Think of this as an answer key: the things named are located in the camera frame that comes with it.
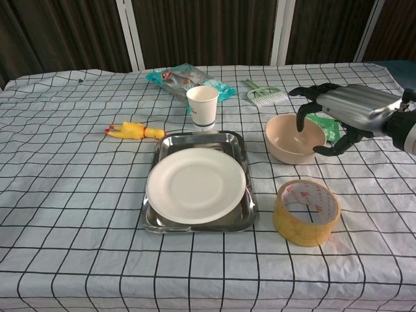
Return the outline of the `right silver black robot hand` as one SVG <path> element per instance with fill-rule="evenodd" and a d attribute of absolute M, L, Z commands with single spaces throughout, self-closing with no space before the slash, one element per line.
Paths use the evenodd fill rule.
<path fill-rule="evenodd" d="M 401 97 L 369 86 L 324 83 L 310 87 L 299 86 L 290 96 L 303 96 L 309 103 L 296 113 L 296 128 L 303 131 L 308 114 L 323 112 L 344 127 L 343 135 L 334 146 L 315 146 L 313 151 L 323 156 L 338 156 L 362 138 L 382 137 L 387 119 L 400 108 Z"/>

